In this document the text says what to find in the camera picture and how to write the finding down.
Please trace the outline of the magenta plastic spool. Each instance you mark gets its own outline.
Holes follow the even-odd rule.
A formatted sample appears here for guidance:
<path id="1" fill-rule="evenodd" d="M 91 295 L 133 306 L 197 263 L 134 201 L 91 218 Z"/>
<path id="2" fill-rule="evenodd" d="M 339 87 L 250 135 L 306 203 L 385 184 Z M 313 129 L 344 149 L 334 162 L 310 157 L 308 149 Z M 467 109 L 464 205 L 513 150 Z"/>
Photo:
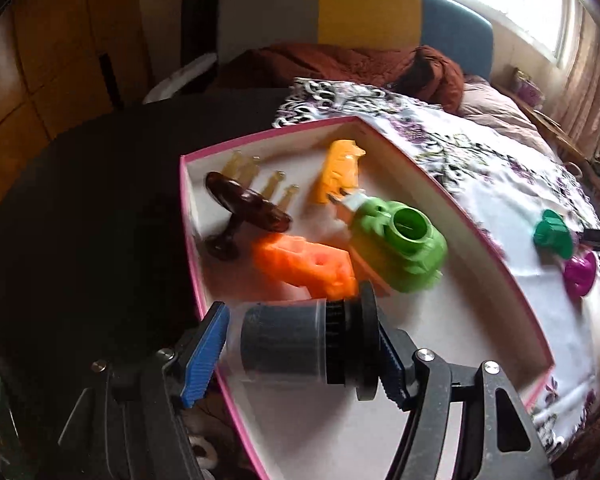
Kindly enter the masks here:
<path id="1" fill-rule="evenodd" d="M 572 298 L 582 298 L 592 289 L 597 274 L 597 260 L 590 250 L 569 259 L 562 270 L 565 289 Z"/>

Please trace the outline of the green plastic mould cylinder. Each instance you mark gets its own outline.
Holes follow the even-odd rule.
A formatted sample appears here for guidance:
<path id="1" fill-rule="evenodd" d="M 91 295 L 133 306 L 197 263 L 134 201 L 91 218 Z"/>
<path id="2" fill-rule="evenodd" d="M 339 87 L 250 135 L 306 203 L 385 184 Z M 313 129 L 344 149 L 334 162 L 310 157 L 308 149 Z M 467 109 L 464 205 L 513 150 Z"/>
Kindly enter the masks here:
<path id="1" fill-rule="evenodd" d="M 576 248 L 571 230 L 560 214 L 551 209 L 542 212 L 541 220 L 534 228 L 533 243 L 547 249 L 562 260 L 569 260 Z"/>

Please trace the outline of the black lens cap cylinder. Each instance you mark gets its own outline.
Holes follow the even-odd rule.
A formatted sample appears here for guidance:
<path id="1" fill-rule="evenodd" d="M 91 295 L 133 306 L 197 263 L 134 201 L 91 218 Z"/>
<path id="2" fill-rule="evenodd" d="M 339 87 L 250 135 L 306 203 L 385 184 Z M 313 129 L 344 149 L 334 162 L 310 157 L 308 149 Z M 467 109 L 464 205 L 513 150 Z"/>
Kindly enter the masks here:
<path id="1" fill-rule="evenodd" d="M 227 363 L 245 382 L 353 388 L 360 401 L 379 382 L 378 304 L 373 285 L 338 301 L 241 304 L 227 332 Z"/>

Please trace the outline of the orange plastic block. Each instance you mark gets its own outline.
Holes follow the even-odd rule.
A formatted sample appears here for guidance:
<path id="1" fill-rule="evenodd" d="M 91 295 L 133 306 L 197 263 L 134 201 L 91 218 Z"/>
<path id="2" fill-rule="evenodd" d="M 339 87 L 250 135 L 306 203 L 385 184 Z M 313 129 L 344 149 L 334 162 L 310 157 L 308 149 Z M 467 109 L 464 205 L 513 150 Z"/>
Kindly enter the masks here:
<path id="1" fill-rule="evenodd" d="M 350 254 L 344 249 L 275 234 L 254 242 L 251 253 L 254 266 L 272 280 L 304 287 L 312 298 L 338 301 L 358 294 Z"/>

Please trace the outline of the green white plug nightlight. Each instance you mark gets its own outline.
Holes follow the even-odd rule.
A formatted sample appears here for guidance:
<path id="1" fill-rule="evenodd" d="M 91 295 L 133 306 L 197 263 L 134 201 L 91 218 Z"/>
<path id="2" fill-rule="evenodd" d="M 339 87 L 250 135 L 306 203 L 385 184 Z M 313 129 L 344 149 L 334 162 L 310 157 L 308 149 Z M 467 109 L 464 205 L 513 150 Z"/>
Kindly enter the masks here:
<path id="1" fill-rule="evenodd" d="M 426 214 L 362 191 L 327 198 L 347 226 L 350 249 L 377 281 L 409 294 L 440 280 L 448 244 Z"/>

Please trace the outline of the brown massager with yellow pegs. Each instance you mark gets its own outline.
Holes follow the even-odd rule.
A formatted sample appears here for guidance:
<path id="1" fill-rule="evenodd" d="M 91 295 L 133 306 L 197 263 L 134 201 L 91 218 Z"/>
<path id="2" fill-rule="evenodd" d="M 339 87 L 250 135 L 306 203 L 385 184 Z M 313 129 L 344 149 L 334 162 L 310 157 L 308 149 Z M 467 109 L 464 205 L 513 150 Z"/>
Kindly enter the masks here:
<path id="1" fill-rule="evenodd" d="M 212 257 L 222 261 L 233 261 L 239 257 L 235 235 L 243 224 L 274 234 L 290 229 L 292 217 L 287 209 L 298 194 L 299 185 L 288 185 L 283 197 L 274 203 L 272 197 L 286 179 L 286 174 L 274 171 L 264 189 L 257 191 L 251 185 L 259 174 L 258 155 L 247 157 L 241 152 L 234 152 L 221 171 L 210 171 L 204 178 L 207 192 L 230 213 L 224 230 L 204 241 Z"/>

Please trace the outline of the yellow plastic toy piece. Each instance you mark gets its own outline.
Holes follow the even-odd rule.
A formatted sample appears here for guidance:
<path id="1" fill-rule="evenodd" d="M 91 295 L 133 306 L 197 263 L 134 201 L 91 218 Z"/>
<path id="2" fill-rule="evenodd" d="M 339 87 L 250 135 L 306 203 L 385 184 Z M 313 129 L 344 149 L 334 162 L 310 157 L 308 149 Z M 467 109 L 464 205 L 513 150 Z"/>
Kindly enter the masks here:
<path id="1" fill-rule="evenodd" d="M 353 140 L 332 141 L 321 165 L 311 174 L 309 201 L 326 205 L 331 198 L 340 200 L 358 189 L 358 160 L 365 151 Z"/>

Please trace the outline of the white floral embroidered tablecloth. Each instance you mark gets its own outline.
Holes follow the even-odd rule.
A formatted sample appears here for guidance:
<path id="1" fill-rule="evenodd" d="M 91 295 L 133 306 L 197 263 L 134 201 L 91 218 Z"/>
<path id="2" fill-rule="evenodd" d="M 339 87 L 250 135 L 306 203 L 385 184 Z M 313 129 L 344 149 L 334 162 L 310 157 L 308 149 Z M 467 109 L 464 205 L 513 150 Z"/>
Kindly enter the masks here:
<path id="1" fill-rule="evenodd" d="M 600 458 L 600 255 L 592 290 L 574 301 L 558 262 L 532 243 L 547 209 L 574 230 L 600 226 L 580 183 L 554 155 L 439 105 L 354 82 L 298 77 L 290 88 L 276 127 L 338 116 L 369 120 L 437 179 L 495 244 L 538 316 L 556 363 L 532 405 L 536 429 L 557 474 L 590 468 Z"/>

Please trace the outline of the wooden side table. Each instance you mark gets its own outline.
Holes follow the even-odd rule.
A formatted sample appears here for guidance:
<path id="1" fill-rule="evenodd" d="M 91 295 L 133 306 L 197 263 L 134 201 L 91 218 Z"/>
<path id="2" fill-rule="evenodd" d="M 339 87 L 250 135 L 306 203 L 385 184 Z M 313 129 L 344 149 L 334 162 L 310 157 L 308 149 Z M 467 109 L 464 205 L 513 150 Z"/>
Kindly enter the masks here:
<path id="1" fill-rule="evenodd" d="M 535 125 L 535 128 L 538 129 L 539 134 L 545 142 L 550 144 L 550 147 L 563 162 L 573 162 L 581 169 L 584 180 L 592 185 L 594 194 L 600 199 L 600 177 L 595 173 L 584 154 L 576 147 L 576 144 L 562 131 L 562 128 L 554 124 L 549 117 L 544 116 L 541 112 L 525 103 L 521 98 L 518 98 L 513 92 L 506 90 L 499 84 L 494 84 L 494 88 L 516 103 L 518 108 Z"/>

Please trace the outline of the white curtain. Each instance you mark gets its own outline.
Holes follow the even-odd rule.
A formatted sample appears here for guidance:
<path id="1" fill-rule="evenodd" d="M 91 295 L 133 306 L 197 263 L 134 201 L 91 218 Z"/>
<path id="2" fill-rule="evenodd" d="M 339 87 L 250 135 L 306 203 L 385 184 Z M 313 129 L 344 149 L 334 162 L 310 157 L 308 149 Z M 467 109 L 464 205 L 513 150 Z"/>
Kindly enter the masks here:
<path id="1" fill-rule="evenodd" d="M 600 144 L 600 25 L 580 0 L 571 0 L 568 53 L 550 104 L 550 117 L 586 158 Z"/>

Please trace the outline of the pink rimmed white box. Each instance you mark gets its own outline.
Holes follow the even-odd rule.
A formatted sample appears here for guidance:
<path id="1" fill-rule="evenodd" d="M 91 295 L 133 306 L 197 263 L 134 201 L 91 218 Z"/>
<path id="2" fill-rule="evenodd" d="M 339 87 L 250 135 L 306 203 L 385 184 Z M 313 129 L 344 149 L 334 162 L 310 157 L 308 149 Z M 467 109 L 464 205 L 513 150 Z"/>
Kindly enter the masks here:
<path id="1" fill-rule="evenodd" d="M 547 479 L 528 409 L 554 360 L 498 251 L 358 118 L 185 155 L 199 313 L 261 479 Z"/>

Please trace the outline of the pale pink duvet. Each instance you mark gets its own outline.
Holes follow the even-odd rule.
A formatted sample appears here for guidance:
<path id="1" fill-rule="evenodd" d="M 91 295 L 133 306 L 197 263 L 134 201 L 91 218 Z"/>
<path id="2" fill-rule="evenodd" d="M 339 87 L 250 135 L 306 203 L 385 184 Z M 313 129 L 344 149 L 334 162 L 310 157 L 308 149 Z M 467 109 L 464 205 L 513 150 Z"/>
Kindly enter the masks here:
<path id="1" fill-rule="evenodd" d="M 556 158 L 554 151 L 518 105 L 479 76 L 465 77 L 464 94 L 458 114 L 528 148 L 533 148 L 551 159 Z"/>

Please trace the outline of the white pillow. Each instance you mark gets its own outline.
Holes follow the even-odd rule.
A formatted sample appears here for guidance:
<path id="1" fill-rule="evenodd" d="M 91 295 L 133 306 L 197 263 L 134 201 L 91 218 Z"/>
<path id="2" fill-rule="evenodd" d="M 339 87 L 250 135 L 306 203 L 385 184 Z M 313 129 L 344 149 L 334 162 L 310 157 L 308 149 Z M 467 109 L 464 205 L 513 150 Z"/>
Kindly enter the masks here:
<path id="1" fill-rule="evenodd" d="M 216 53 L 206 53 L 195 58 L 184 67 L 176 70 L 166 79 L 160 81 L 144 97 L 143 104 L 155 103 L 173 98 L 186 84 L 199 79 L 209 73 L 218 62 Z"/>

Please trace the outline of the wooden wardrobe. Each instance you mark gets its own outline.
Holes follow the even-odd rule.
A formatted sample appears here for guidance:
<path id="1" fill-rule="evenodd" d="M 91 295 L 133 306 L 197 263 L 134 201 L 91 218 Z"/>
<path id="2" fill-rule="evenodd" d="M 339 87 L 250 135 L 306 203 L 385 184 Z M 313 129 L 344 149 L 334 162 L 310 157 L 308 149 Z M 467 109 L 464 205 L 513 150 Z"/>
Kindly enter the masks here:
<path id="1" fill-rule="evenodd" d="M 0 15 L 0 203 L 51 140 L 140 102 L 150 82 L 138 0 L 12 0 Z"/>

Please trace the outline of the grey yellow blue headboard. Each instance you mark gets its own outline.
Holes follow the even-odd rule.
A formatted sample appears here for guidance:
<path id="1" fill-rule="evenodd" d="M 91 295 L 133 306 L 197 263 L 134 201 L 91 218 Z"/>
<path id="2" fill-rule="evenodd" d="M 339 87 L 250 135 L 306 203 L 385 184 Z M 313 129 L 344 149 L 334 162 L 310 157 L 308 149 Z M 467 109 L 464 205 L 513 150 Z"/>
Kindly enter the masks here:
<path id="1" fill-rule="evenodd" d="M 423 44 L 482 78 L 493 63 L 491 23 L 453 0 L 220 0 L 221 62 L 283 42 L 374 50 Z"/>

